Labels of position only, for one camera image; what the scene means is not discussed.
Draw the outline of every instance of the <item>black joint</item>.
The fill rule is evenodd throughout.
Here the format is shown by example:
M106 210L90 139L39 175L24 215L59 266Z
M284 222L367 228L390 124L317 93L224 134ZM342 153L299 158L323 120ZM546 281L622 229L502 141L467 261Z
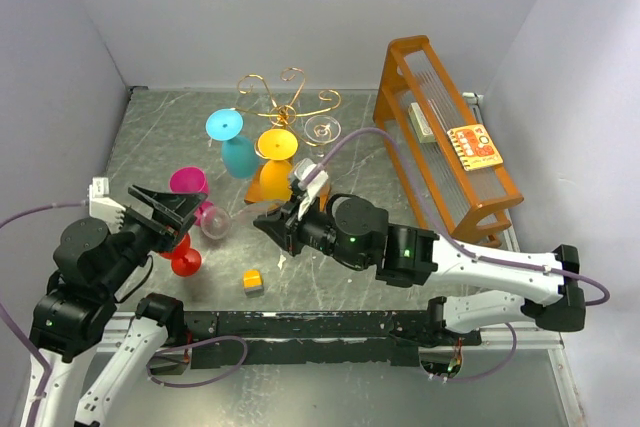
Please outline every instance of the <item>black joint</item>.
M542 306L525 300L521 311L534 319L536 325L554 332L578 332L584 329L586 305L584 292L575 281L565 286L564 295L554 304Z
M29 340L65 363L99 343L116 305L90 294L63 284L43 297L33 311Z
M440 237L433 231L390 224L384 264L376 271L376 280L395 287L424 285L438 270L433 261L433 243Z
M162 294L149 294L138 303L136 318L155 320L166 327L170 339L181 337L185 330L184 304L178 299Z
M562 263L562 269L567 272L573 272L574 274L580 273L580 257L578 256L578 249L573 245L560 245L553 251L556 260Z
M300 188L300 181L298 179L294 179L290 187L293 194L290 201L295 201L297 197L304 195L304 190Z
M426 321L424 316L420 316L419 321L418 317L415 317L415 322L407 322L405 318L402 330L394 329L391 335L400 343L408 342L427 348L455 345L459 339L462 339L463 345L480 345L482 339L478 331L459 334L447 330L447 324L444 320L444 304L446 302L446 297L430 299Z

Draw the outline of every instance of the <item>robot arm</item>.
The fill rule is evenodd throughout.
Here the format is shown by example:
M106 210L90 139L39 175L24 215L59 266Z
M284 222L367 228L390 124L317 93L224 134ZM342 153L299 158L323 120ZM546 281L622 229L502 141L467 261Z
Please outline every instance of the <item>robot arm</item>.
M386 210L358 196L336 194L321 211L318 199L310 201L314 194L297 186L294 179L291 199L254 221L292 256L309 246L353 270L375 265L376 279L396 287L424 285L428 280L491 289L445 299L442 320L450 332L519 320L560 332L584 327L582 289L575 281L550 272L552 268L576 272L575 247L561 245L552 253L526 254L460 243L476 254L471 258L435 232L389 223ZM543 272L478 260L483 256L537 264Z
M47 294L34 309L29 334L31 342L51 365L52 372L44 394L36 398L37 386L45 372L32 358L30 398L25 405L22 426L73 425L87 369L105 325L116 311L115 293L136 267L146 262L151 251L169 252L178 245L195 222L194 213L205 199L205 194L166 194L136 186L129 188L129 194L152 208L151 218L147 218L106 198L104 185L96 186L94 182L90 191L92 213L107 221L117 218L120 229L111 234L104 220L88 217L74 222L62 233L60 245L53 255L58 270L49 280ZM102 197L105 198L101 202L94 202ZM158 342L162 340L162 344L168 337L166 323L155 329L147 324L148 319L139 319L129 351L123 349L117 356L122 368L139 365L140 359L150 352L147 344L157 347ZM145 339L142 339L142 332L145 332ZM138 333L141 334L139 345L135 343ZM130 382L129 375L128 371L116 373L117 379L112 380L126 386ZM106 385L104 380L98 384L104 399L95 392L91 398L98 397L98 400L93 403L88 398L83 399L87 400L84 405L89 405L86 409L89 414L98 408L99 401L117 400L113 391L101 387Z
M106 426L109 412L122 406L156 351L167 341L179 341L185 332L182 302L160 294L144 298L124 342L76 404L74 425Z

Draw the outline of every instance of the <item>magenta cup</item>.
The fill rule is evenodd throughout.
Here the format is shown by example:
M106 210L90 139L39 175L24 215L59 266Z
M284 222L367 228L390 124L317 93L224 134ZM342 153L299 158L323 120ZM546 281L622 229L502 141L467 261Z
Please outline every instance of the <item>magenta cup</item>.
M209 195L207 174L198 167L190 166L176 170L169 179L169 188L176 194L197 194L203 192ZM200 225L202 213L211 206L211 202L204 202L196 211L196 225Z

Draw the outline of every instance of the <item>white enclosure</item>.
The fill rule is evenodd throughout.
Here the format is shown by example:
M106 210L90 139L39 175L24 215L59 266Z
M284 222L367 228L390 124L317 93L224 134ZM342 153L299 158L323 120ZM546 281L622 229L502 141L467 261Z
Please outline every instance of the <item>white enclosure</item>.
M637 423L640 0L0 6L0 219L85 195L107 160L125 85L231 88L248 72L275 78L295 65L313 87L376 88L387 43L428 35L458 87L485 94L485 121L525 196L512 211L523 250L575 244L583 273L612 291L588 311L583 332L564 336L587 422ZM79 213L49 215L0 232L0 298L25 330L59 234ZM4 427L28 359L3 325L0 347Z

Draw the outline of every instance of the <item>yellow cube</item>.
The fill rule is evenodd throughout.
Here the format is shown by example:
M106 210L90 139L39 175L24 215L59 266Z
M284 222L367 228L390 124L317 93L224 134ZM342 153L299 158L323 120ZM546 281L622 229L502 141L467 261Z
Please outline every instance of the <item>yellow cube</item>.
M247 270L242 276L242 285L246 295L259 295L264 293L262 276L258 270Z

